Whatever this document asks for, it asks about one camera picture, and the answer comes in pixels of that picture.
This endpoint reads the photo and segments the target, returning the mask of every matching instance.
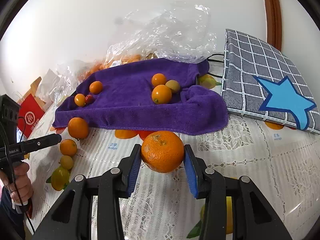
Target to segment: purple fabric tray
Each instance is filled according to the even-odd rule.
[[[73,117],[85,119],[90,127],[124,130],[168,130],[189,135],[214,132],[228,123],[227,107],[214,91],[194,85],[196,76],[209,70],[208,61],[186,64],[164,58],[144,60],[98,71],[81,83],[76,92],[56,110],[53,127],[67,127]],[[151,99],[151,78],[163,73],[174,79],[182,91],[169,104]],[[89,94],[89,86],[101,81],[103,91],[95,101],[78,107],[77,93]]]

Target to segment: blue star applique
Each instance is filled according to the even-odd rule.
[[[298,94],[288,76],[279,83],[253,76],[262,87],[267,90],[268,96],[261,104],[259,110],[289,112],[296,120],[297,128],[305,130],[309,125],[308,111],[316,104],[308,98]]]

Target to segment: table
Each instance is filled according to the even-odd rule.
[[[50,133],[55,109],[49,108],[31,138]],[[66,130],[61,136],[70,138]],[[249,176],[294,240],[302,239],[319,217],[319,136],[287,127],[273,130],[262,121],[235,115],[221,131],[178,136],[222,175]],[[142,143],[139,136],[122,140],[114,136],[114,130],[91,128],[87,139],[77,142],[79,150],[70,179],[77,174],[87,178],[102,175],[129,156],[135,143]],[[62,192],[45,183],[59,166],[60,157],[59,146],[30,155],[29,177],[34,187],[31,221],[35,228]],[[92,239],[97,239],[97,200],[95,197],[92,207]],[[131,198],[120,199],[125,239],[185,239],[199,221],[203,204],[204,200],[192,197],[183,164],[171,173],[160,174],[142,163]]]

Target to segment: plaid fabric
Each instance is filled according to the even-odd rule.
[[[279,82],[288,76],[296,91],[314,101],[297,67],[268,43],[234,30],[226,30],[224,72],[221,95],[228,111],[259,120],[267,120],[297,128],[291,113],[259,111],[268,92],[252,76]],[[320,114],[317,108],[308,112],[307,131],[320,134]]]

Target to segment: finger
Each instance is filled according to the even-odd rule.
[[[22,202],[27,201],[29,198],[32,197],[32,195],[33,195],[33,188],[31,187],[29,192],[24,197],[21,198]]]
[[[9,184],[8,177],[2,170],[0,170],[0,179],[5,186]]]
[[[26,185],[22,188],[19,188],[19,193],[20,193],[20,197],[23,198],[25,195],[28,194],[28,192],[31,190],[31,184],[30,185]],[[17,191],[14,191],[10,194],[10,197],[13,199],[13,200],[19,200],[19,196],[18,196],[18,193]]]
[[[31,183],[30,179],[28,178],[28,175],[22,175],[22,176],[19,176],[16,179],[17,189],[26,186],[28,183]],[[10,187],[11,191],[15,191],[16,190],[16,188],[14,186],[14,183],[11,183],[9,185],[9,187]]]
[[[14,167],[14,174],[16,176],[21,176],[27,174],[28,170],[30,169],[30,166],[28,163],[22,162],[19,166]]]

